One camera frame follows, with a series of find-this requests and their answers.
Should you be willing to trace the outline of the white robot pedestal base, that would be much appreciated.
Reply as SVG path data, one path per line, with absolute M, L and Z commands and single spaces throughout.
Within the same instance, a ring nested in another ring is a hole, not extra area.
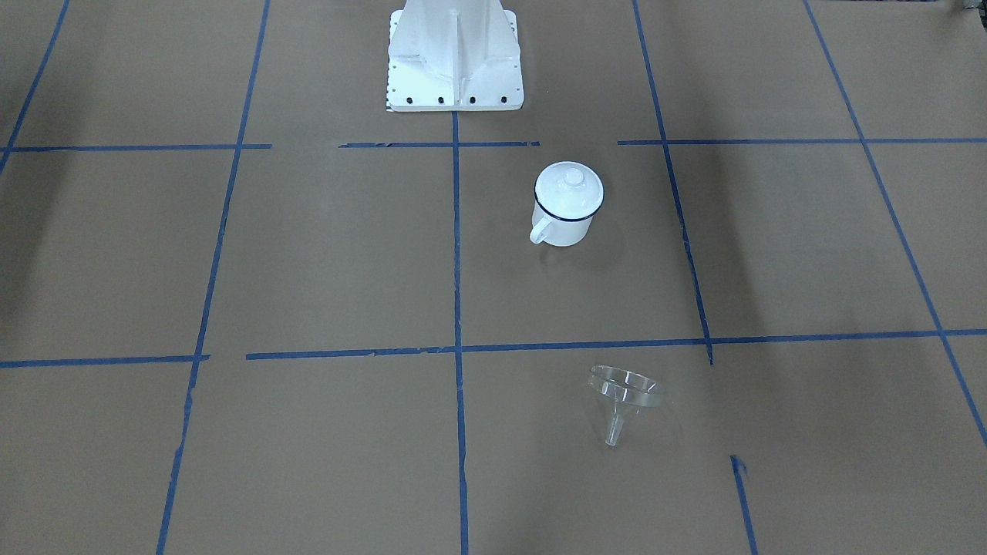
M 389 18 L 386 108 L 519 110 L 518 20 L 500 1 L 406 1 Z

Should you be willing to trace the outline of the white enamel cup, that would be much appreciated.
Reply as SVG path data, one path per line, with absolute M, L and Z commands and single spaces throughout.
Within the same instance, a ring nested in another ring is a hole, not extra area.
M 564 219 L 543 207 L 539 199 L 535 199 L 529 240 L 532 244 L 549 244 L 561 248 L 574 246 L 588 235 L 593 218 L 602 205 L 602 201 L 599 201 L 593 205 L 593 210 L 585 210 L 582 218 Z

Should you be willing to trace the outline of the white cup lid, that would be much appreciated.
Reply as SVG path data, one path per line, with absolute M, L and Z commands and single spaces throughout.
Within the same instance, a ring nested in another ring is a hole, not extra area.
M 600 176 L 578 162 L 561 161 L 547 166 L 534 183 L 534 197 L 541 210 L 562 221 L 594 217 L 605 200 Z

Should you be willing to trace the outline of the clear plastic funnel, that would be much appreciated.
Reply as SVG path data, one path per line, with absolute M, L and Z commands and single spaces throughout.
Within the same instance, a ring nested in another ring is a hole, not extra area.
M 608 404 L 604 442 L 616 447 L 627 421 L 642 409 L 662 406 L 669 390 L 652 377 L 609 365 L 589 370 L 588 386 Z

